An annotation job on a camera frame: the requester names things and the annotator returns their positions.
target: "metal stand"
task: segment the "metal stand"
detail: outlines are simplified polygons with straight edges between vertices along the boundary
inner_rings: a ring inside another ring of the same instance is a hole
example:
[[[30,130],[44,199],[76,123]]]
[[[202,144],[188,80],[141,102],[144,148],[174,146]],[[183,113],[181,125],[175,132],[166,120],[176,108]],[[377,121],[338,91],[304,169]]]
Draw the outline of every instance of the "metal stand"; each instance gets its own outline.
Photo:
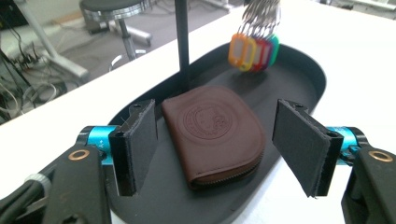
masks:
[[[190,90],[190,54],[189,54],[189,23],[187,3],[184,0],[175,1],[178,63],[180,72],[177,79],[183,83],[183,92]]]
[[[88,70],[76,63],[71,62],[70,60],[66,59],[64,56],[58,54],[55,48],[51,45],[43,28],[38,23],[35,16],[27,6],[26,0],[14,0],[14,2],[17,5],[17,7],[20,9],[24,18],[28,21],[29,25],[35,31],[35,34],[38,36],[41,43],[44,45],[44,48],[47,50],[49,54],[48,59],[60,70],[72,74],[82,82],[86,82],[90,74]]]
[[[121,34],[121,28],[118,25],[117,22],[111,21],[108,23],[108,26],[111,31],[117,31],[118,33]],[[152,39],[152,34],[149,34],[147,32],[137,30],[131,26],[126,25],[125,26],[126,31],[128,34],[131,35],[131,37],[139,42],[146,42],[146,44],[150,47],[151,46],[151,39]]]
[[[125,49],[126,49],[126,54],[128,56],[128,60],[132,61],[137,58],[138,54],[145,54],[146,51],[143,49],[136,49],[134,47],[134,41],[132,40],[131,33],[128,31],[128,26],[125,24],[124,19],[119,19],[117,22],[112,21],[111,22],[113,27],[117,27],[117,31],[121,33],[122,36],[122,41],[124,43]],[[115,65],[117,62],[119,62],[123,58],[123,55],[117,56],[110,64],[108,67],[108,72],[111,72],[114,70]]]

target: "keychain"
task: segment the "keychain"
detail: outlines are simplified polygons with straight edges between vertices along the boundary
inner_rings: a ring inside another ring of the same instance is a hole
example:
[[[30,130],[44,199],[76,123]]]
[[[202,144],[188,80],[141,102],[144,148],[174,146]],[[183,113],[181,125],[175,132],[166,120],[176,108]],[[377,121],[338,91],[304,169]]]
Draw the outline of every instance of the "keychain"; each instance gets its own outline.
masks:
[[[229,63],[243,72],[259,72],[273,65],[279,50],[279,39],[274,35],[279,21],[279,0],[253,0],[231,39]]]

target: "brown leather pouch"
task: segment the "brown leather pouch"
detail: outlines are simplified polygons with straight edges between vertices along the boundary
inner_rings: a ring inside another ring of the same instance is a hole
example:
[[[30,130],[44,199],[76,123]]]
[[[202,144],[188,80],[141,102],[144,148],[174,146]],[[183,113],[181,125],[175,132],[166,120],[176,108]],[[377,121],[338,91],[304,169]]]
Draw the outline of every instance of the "brown leather pouch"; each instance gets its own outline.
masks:
[[[191,189],[253,173],[265,139],[260,121],[233,91],[203,86],[162,104],[172,140]]]

